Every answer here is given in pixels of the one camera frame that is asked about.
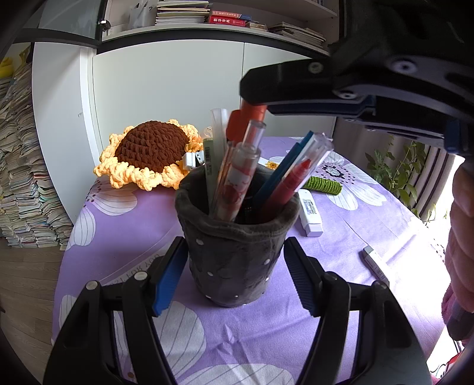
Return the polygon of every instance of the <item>table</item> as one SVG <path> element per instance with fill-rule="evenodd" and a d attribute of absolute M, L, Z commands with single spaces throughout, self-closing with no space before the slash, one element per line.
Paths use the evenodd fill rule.
<path fill-rule="evenodd" d="M 266 137 L 262 157 L 280 162 L 301 138 Z M 308 238 L 299 220 L 288 233 L 325 270 L 348 282 L 370 284 L 375 277 L 360 258 L 372 246 L 392 268 L 391 283 L 425 355 L 444 327 L 441 301 L 449 284 L 443 255 L 422 222 L 371 177 L 332 153 L 316 172 L 338 180 L 338 196 L 313 192 L 324 234 Z M 123 282 L 164 255 L 182 235 L 174 190 L 151 192 L 127 185 L 120 190 L 99 179 L 91 188 L 61 265 L 55 292 L 56 338 L 75 298 L 92 279 Z M 134 380 L 121 314 L 116 312 L 118 353 L 125 378 Z M 154 319 L 170 367 L 180 384 L 294 384 L 310 349 L 318 319 L 299 301 L 281 256 L 265 294 L 248 305 L 224 309 L 196 289 L 188 267 L 168 310 Z M 338 381 L 350 376 L 358 315 L 351 313 Z"/>

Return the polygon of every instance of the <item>wooden floor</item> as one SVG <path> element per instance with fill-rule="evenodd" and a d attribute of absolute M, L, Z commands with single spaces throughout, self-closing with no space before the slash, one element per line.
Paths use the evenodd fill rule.
<path fill-rule="evenodd" d="M 53 299 L 63 259 L 59 247 L 12 249 L 0 238 L 0 327 L 27 369 L 42 382 L 51 352 Z"/>

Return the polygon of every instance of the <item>white plastic bag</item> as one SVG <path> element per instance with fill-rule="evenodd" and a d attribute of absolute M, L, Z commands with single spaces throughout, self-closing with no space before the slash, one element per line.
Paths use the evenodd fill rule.
<path fill-rule="evenodd" d="M 140 0 L 137 6 L 130 10 L 130 22 L 128 29 L 151 27 L 155 25 L 156 5 L 150 4 L 150 0 Z"/>

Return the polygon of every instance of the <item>pen holder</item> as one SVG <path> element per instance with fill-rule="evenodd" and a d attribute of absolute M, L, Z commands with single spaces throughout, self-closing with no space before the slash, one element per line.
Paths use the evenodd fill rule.
<path fill-rule="evenodd" d="M 258 191 L 270 174 L 271 170 L 259 165 L 247 197 Z M 265 292 L 286 233 L 299 213 L 298 200 L 293 197 L 267 223 L 214 220 L 208 216 L 202 166 L 181 181 L 175 207 L 188 243 L 194 281 L 202 294 L 224 307 L 250 303 Z"/>

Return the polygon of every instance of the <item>person's arm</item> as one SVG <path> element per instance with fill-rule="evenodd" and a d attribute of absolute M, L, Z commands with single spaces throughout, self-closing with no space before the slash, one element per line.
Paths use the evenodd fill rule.
<path fill-rule="evenodd" d="M 446 249 L 446 268 L 451 277 L 442 305 L 445 323 L 454 302 L 474 312 L 474 179 L 462 168 L 453 179 L 454 202 Z"/>

